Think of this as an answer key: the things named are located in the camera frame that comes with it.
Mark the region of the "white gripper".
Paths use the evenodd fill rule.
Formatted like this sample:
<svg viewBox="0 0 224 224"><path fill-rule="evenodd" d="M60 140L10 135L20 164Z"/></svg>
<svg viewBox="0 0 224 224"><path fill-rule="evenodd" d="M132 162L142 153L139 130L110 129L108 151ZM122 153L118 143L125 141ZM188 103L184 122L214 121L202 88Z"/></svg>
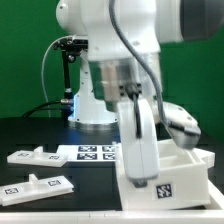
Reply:
<svg viewBox="0 0 224 224"><path fill-rule="evenodd" d="M138 100L140 130L134 103L131 100L117 104L118 124L126 178L135 187L146 187L160 172L157 135L152 110L146 99Z"/></svg>

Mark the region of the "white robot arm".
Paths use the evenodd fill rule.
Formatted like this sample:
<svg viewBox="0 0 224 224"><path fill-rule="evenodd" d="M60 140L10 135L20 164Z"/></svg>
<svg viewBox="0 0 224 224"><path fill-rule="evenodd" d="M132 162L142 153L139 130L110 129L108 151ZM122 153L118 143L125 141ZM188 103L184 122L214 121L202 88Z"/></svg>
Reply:
<svg viewBox="0 0 224 224"><path fill-rule="evenodd" d="M160 45L204 40L224 26L224 0L59 0L56 18L89 66L94 97L117 114L126 178L145 187L160 174L155 125L192 149L198 123L163 100Z"/></svg>

